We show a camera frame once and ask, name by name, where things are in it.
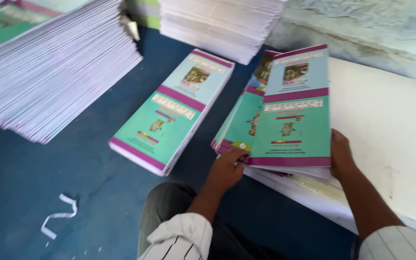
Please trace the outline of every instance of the stack of papers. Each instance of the stack of papers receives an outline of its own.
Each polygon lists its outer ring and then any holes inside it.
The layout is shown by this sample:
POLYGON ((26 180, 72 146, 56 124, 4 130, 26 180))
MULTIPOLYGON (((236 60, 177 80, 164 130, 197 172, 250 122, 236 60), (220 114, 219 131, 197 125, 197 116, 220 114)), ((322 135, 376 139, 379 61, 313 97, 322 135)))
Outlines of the stack of papers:
POLYGON ((193 50, 110 139, 110 148, 154 174, 170 174, 234 65, 193 50))
POLYGON ((160 0, 160 33, 247 65, 285 0, 160 0))
POLYGON ((278 54, 266 50, 211 147, 243 149, 252 171, 328 180, 328 50, 318 45, 278 54))
POLYGON ((142 56, 120 0, 0 4, 0 127, 47 143, 142 56))

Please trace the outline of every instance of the paper sheet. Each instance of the paper sheet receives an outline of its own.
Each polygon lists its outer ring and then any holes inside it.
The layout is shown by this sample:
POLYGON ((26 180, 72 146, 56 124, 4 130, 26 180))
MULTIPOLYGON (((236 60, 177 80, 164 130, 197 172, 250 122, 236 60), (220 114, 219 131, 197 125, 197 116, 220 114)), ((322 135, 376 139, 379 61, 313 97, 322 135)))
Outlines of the paper sheet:
POLYGON ((48 222, 48 220, 50 218, 72 218, 76 215, 76 212, 78 211, 78 207, 76 206, 76 200, 65 196, 63 193, 61 193, 61 195, 59 196, 59 199, 61 199, 61 201, 63 201, 63 202, 71 204, 73 213, 66 213, 66 212, 64 212, 64 213, 54 213, 54 214, 51 214, 48 217, 46 217, 46 220, 44 221, 43 225, 41 226, 41 232, 43 234, 47 235, 52 240, 54 240, 56 238, 57 234, 52 232, 49 228, 46 227, 46 223, 48 222))

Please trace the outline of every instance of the shirt sleeve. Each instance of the shirt sleeve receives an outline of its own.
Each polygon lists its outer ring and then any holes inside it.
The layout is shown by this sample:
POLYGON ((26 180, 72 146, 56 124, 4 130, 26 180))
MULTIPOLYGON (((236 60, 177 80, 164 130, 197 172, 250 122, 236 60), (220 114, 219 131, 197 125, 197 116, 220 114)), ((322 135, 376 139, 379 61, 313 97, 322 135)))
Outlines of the shirt sleeve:
POLYGON ((139 260, 207 260, 213 228, 197 213, 184 213, 161 223, 148 237, 139 260))
POLYGON ((402 226, 383 227, 362 243, 360 260, 416 260, 416 233, 402 226))

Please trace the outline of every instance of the person's right hand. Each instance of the person's right hand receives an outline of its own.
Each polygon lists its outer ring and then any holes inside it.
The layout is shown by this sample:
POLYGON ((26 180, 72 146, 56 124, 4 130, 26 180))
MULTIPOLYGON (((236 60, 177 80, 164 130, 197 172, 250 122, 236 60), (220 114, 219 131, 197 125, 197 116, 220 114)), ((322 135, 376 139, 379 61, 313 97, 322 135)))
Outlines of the person's right hand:
POLYGON ((221 198, 224 193, 232 188, 243 176, 243 166, 234 163, 248 152, 240 149, 229 148, 211 166, 207 181, 203 190, 221 198))
POLYGON ((338 180, 344 174, 357 170, 353 161, 350 141, 338 130, 331 130, 331 174, 338 180))

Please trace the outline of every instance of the blue surface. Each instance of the blue surface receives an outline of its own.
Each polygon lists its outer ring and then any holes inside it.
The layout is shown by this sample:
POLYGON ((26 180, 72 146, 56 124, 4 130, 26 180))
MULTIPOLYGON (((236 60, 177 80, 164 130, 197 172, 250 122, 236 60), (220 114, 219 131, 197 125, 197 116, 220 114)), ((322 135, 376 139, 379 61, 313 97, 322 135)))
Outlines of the blue surface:
MULTIPOLYGON (((215 159, 209 143, 262 52, 250 65, 236 65, 170 177, 161 178, 110 150, 107 141, 193 47, 157 30, 141 34, 144 60, 47 145, 0 129, 0 259, 135 259, 148 192, 166 180, 196 190, 203 185, 215 159), (79 200, 78 215, 50 220, 58 234, 50 240, 40 232, 45 217, 71 210, 58 199, 62 192, 79 200)), ((226 194, 218 213, 291 260, 349 258, 351 232, 248 177, 226 194)))

